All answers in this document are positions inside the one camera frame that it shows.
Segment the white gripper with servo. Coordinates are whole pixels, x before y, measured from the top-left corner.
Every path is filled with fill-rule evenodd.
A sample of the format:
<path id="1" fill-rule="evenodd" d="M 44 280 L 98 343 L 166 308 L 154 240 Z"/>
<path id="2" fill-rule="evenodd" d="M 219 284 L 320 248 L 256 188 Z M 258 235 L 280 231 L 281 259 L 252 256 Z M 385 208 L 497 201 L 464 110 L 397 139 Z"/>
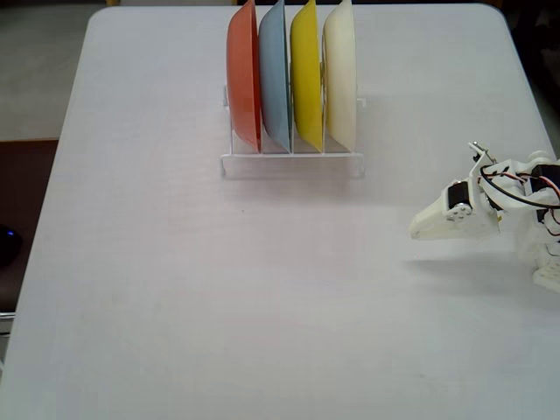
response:
<path id="1" fill-rule="evenodd" d="M 453 181 L 440 196 L 417 213 L 409 225 L 413 240 L 487 238 L 499 232 L 498 214 L 470 171 L 460 181 Z"/>

